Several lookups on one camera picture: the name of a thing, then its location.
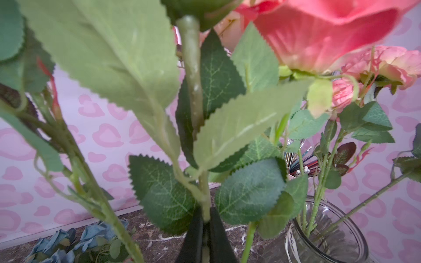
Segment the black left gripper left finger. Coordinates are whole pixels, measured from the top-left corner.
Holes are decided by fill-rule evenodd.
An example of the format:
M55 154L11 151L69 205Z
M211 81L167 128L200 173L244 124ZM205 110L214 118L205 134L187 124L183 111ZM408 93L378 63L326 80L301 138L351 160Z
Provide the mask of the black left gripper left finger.
M190 222L189 229L175 263L201 263L204 222L202 209L198 207Z

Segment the pink rosebud stem pair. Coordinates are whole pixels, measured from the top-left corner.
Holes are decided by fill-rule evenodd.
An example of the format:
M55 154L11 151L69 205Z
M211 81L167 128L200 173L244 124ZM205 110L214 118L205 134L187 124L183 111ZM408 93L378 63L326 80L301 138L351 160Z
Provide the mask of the pink rosebud stem pair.
M168 233L204 222L257 222L271 237L300 208L286 194L295 111L330 119L316 84L347 55L380 42L417 1L19 1L43 48L69 76L126 110L170 163L129 159L147 216ZM271 156L246 154L264 139Z

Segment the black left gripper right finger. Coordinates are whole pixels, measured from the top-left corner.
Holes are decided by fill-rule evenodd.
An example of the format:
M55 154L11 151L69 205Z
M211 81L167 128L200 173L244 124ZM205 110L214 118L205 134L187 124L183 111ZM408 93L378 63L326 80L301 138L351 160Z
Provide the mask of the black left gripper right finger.
M210 209L208 245L211 263L237 263L238 260L227 237L225 227L216 207Z

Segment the pink peony spray stem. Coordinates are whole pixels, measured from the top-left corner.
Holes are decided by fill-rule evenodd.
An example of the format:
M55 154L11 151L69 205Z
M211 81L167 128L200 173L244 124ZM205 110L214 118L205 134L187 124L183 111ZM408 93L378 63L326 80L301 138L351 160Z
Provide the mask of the pink peony spray stem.
M316 84L330 90L330 119L314 148L320 172L315 185L314 205L309 216L298 210L297 220L306 236L315 229L315 217L327 189L340 186L369 153L372 144L394 142L389 118L376 98L383 89L391 93L413 86L421 76L421 53L403 47L377 46L367 49L346 63L339 75L319 76ZM308 109L295 111L290 122L292 140L307 139L311 128L319 129Z

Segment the large pink rose stem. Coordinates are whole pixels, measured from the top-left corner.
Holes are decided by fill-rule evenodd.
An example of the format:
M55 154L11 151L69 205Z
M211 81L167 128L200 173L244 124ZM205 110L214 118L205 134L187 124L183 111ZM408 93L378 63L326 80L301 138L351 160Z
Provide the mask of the large pink rose stem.
M256 221L250 222L249 225L248 225L246 243L245 243L244 250L243 250L243 253L242 253L242 257L241 257L241 263L247 263L248 262L256 229L257 229L257 222Z

